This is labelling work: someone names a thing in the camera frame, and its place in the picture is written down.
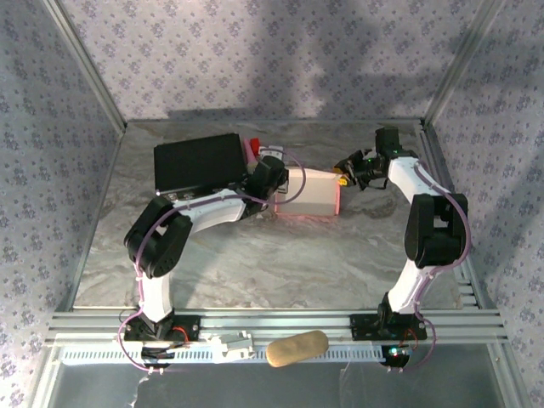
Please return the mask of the white plastic connector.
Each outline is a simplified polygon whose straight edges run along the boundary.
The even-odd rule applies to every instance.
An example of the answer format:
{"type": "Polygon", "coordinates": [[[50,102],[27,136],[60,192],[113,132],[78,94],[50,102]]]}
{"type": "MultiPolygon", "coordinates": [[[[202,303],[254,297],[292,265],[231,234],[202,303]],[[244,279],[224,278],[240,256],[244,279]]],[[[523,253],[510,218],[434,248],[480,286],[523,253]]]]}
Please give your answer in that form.
{"type": "Polygon", "coordinates": [[[210,335],[206,342],[211,348],[214,364],[249,360],[255,355],[252,334],[247,331],[210,335]]]}

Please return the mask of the pink white marker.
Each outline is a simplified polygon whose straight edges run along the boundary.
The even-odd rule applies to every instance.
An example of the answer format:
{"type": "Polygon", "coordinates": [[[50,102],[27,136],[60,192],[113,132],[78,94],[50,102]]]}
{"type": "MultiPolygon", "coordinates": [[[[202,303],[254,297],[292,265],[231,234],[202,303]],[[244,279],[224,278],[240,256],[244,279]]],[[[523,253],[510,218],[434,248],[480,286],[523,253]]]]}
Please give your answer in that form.
{"type": "Polygon", "coordinates": [[[242,145],[243,145],[243,150],[244,150],[245,157],[246,157],[247,169],[248,170],[254,169],[256,167],[256,165],[258,164],[258,160],[257,160],[256,156],[253,153],[251,143],[250,143],[250,141],[248,139],[243,139],[242,140],[242,145]]]}

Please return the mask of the black wired module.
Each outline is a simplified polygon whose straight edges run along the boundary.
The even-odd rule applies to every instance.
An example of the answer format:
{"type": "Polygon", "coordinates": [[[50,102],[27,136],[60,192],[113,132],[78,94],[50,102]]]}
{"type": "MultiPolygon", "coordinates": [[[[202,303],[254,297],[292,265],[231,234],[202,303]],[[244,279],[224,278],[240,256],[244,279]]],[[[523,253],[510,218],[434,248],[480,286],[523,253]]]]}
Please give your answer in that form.
{"type": "Polygon", "coordinates": [[[174,358],[175,353],[172,348],[143,347],[140,356],[146,369],[166,369],[171,365],[169,360],[174,358]]]}

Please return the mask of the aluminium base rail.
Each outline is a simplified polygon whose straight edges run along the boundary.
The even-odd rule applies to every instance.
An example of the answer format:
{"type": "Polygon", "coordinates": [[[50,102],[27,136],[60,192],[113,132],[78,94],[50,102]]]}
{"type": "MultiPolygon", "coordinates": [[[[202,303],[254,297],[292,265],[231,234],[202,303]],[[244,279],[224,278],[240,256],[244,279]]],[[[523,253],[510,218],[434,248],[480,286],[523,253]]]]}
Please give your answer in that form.
{"type": "MultiPolygon", "coordinates": [[[[79,308],[54,314],[47,343],[112,343],[127,309],[79,308]]],[[[194,321],[199,339],[238,331],[252,334],[264,345],[277,338],[321,330],[333,344],[352,340],[352,317],[366,310],[335,309],[181,309],[180,320],[194,321]]],[[[506,329],[496,309],[425,310],[434,325],[438,344],[504,343],[506,329]]]]}

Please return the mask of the pink paper box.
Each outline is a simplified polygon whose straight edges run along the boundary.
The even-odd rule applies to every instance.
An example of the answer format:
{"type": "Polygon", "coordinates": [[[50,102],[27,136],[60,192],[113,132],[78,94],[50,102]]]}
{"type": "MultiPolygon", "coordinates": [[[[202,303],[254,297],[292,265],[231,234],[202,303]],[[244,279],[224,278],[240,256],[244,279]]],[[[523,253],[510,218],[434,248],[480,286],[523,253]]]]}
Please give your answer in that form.
{"type": "MultiPolygon", "coordinates": [[[[288,201],[300,190],[303,182],[302,170],[289,167],[289,187],[286,195],[277,194],[275,201],[288,201]]],[[[302,193],[287,204],[275,206],[274,211],[282,215],[334,217],[340,212],[341,186],[339,174],[305,169],[306,183],[302,193]]]]}

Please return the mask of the tan oval pad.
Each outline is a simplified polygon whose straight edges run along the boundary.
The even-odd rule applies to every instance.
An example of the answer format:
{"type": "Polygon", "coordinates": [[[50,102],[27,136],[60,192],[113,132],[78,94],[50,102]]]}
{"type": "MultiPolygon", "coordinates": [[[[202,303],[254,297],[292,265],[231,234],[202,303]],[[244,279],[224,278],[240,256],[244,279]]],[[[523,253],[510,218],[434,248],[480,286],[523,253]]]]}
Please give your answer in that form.
{"type": "Polygon", "coordinates": [[[319,330],[276,339],[265,350],[268,364],[274,368],[290,366],[324,354],[329,349],[328,336],[319,330]]]}

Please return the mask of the circuit board with lights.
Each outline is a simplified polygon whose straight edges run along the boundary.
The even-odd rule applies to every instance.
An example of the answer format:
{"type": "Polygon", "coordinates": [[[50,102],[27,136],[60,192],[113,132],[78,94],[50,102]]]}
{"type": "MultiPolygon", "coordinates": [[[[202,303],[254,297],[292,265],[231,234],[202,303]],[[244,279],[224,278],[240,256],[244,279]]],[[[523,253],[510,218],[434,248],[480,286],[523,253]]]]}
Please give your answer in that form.
{"type": "Polygon", "coordinates": [[[388,369],[403,369],[409,362],[412,350],[407,345],[383,345],[381,364],[388,369]]]}

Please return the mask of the black hard case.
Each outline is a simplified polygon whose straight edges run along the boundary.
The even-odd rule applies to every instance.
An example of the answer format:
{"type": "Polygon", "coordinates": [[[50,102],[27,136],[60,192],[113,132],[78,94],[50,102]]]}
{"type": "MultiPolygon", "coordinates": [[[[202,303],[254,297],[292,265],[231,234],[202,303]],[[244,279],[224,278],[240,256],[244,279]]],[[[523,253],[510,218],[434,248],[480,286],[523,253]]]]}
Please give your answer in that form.
{"type": "Polygon", "coordinates": [[[159,144],[153,159],[159,196],[207,196],[239,184],[247,175],[246,157],[236,133],[159,144]]]}

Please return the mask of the aluminium frame post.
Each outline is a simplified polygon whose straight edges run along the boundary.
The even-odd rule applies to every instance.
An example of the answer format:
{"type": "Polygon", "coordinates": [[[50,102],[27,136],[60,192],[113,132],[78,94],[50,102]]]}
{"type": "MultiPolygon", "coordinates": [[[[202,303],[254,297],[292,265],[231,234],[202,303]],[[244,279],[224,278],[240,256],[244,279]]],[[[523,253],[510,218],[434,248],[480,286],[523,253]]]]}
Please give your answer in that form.
{"type": "Polygon", "coordinates": [[[422,118],[422,127],[434,125],[447,106],[457,84],[462,79],[480,44],[485,40],[490,29],[507,0],[481,0],[479,7],[466,32],[461,36],[454,58],[448,65],[439,82],[430,104],[422,118]]]}
{"type": "Polygon", "coordinates": [[[118,133],[124,134],[127,123],[123,118],[122,113],[117,108],[111,92],[106,87],[97,65],[94,63],[90,53],[87,51],[83,40],[80,38],[77,32],[75,24],[71,21],[71,18],[65,9],[65,6],[62,4],[61,0],[40,1],[48,11],[48,14],[59,30],[60,35],[65,41],[66,47],[70,51],[80,71],[87,80],[89,87],[99,101],[99,104],[107,115],[111,125],[118,133]]]}

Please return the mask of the aluminium side rail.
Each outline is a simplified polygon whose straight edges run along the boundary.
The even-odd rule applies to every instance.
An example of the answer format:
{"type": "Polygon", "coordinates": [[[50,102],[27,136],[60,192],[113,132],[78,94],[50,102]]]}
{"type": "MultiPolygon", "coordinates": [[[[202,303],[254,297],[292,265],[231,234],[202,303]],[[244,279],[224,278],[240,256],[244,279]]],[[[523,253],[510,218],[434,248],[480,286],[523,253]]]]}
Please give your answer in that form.
{"type": "MultiPolygon", "coordinates": [[[[434,126],[427,124],[424,119],[419,119],[416,129],[418,146],[421,148],[422,159],[426,163],[427,172],[443,188],[450,192],[455,192],[456,188],[445,162],[445,156],[439,145],[438,135],[434,126]]],[[[471,292],[468,294],[470,300],[462,300],[463,308],[496,309],[496,306],[491,301],[490,296],[486,293],[479,279],[479,273],[473,261],[473,246],[471,246],[471,251],[462,263],[453,269],[453,273],[459,286],[464,282],[471,287],[471,292]]]]}

